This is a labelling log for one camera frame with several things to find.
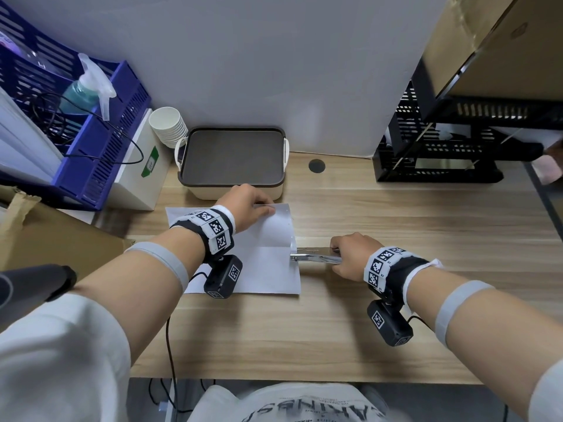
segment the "green label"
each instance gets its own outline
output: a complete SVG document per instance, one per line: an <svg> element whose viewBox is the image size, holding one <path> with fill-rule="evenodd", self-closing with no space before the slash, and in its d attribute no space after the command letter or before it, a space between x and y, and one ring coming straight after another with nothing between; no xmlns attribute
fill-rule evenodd
<svg viewBox="0 0 563 422"><path fill-rule="evenodd" d="M145 164L145 168L143 169L143 172L141 173L141 177L145 178L148 175L150 175L150 173L154 169L155 165L157 164L157 160L158 160L158 150L157 150L157 147L154 147L152 149L150 155L149 155L149 159L147 160L147 162Z"/></svg>

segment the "forearm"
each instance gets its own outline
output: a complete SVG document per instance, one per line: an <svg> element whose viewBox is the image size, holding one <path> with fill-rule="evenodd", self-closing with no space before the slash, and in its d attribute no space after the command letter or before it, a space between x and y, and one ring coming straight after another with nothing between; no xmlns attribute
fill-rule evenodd
<svg viewBox="0 0 563 422"><path fill-rule="evenodd" d="M426 268L411 281L407 302L434 329L444 300L467 280ZM563 358L563 326L510 294L487 289L469 297L447 328L447 346L523 418L540 377Z"/></svg>
<svg viewBox="0 0 563 422"><path fill-rule="evenodd" d="M188 275L194 274L205 255L201 238L185 228L169 229L151 241L176 255ZM133 363L172 314L182 287L157 259L129 251L87 276L72 292L96 301L117 319L127 335Z"/></svg>

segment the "black mesh organizer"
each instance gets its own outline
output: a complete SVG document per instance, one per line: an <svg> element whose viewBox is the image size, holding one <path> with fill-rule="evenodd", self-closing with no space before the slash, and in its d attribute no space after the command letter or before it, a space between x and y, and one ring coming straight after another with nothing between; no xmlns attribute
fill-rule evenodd
<svg viewBox="0 0 563 422"><path fill-rule="evenodd" d="M509 139L501 145L506 135L481 124L471 126L470 138L454 134L447 141L438 138L433 124L415 142L427 126L428 123L422 121L412 83L409 83L389 124L391 146L383 139L373 157L378 181L494 183L503 179L495 160L532 161L543 154L540 143ZM461 168L421 168L417 167L418 159L471 162L461 163ZM477 160L474 166L466 168Z"/></svg>
<svg viewBox="0 0 563 422"><path fill-rule="evenodd" d="M483 124L563 130L563 102L465 96L436 97L426 66L420 60L412 83L422 118L428 122Z"/></svg>

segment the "paper cup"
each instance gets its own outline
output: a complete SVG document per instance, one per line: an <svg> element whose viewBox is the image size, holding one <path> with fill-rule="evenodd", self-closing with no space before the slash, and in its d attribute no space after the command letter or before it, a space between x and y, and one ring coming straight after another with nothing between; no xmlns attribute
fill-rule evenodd
<svg viewBox="0 0 563 422"><path fill-rule="evenodd" d="M153 111L149 117L149 124L160 141L169 148L174 148L176 142L187 136L186 123L179 111L171 106Z"/></svg>

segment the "white wall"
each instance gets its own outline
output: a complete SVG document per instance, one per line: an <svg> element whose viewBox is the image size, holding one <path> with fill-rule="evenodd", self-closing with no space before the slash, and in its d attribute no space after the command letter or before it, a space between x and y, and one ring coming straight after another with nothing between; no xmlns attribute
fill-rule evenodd
<svg viewBox="0 0 563 422"><path fill-rule="evenodd" d="M370 156L446 0L4 0L127 59L189 127L277 125L292 150Z"/></svg>

